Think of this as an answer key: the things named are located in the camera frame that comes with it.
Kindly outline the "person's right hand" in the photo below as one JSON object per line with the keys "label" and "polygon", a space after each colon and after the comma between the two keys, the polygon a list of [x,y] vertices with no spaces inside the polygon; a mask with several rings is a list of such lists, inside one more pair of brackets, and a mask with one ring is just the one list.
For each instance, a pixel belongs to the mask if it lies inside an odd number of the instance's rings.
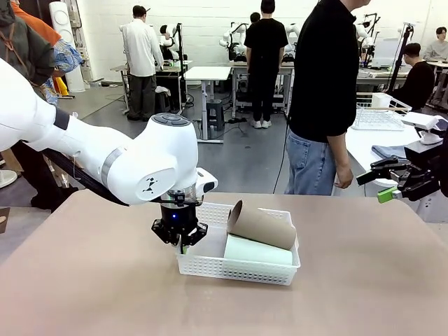
{"label": "person's right hand", "polygon": [[337,166],[337,178],[335,179],[335,187],[340,189],[347,189],[354,178],[350,166]]}

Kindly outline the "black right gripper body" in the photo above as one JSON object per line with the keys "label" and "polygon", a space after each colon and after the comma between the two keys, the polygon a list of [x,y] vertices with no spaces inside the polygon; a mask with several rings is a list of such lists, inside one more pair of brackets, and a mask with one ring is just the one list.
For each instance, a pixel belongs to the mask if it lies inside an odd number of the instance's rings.
{"label": "black right gripper body", "polygon": [[442,144],[424,145],[415,141],[404,149],[407,162],[391,173],[401,197],[415,202],[439,191]]}

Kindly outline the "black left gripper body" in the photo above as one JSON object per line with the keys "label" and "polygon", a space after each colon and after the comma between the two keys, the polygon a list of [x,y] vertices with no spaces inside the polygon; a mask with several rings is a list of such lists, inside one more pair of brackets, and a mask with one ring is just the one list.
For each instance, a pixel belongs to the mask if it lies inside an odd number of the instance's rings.
{"label": "black left gripper body", "polygon": [[202,240],[208,230],[208,225],[199,222],[196,216],[196,206],[188,205],[184,207],[160,206],[161,218],[156,219],[151,230],[166,244],[176,246],[178,235],[196,233],[196,243]]}

